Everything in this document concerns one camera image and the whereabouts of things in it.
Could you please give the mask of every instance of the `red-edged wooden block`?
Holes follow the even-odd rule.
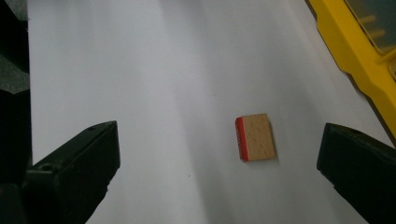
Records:
[[[275,157],[270,122],[266,114],[237,118],[235,128],[242,161],[269,160]]]

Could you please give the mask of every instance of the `yellow tray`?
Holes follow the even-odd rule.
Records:
[[[344,0],[310,0],[318,30],[339,68],[371,98],[396,138],[396,49],[381,54],[370,43]]]

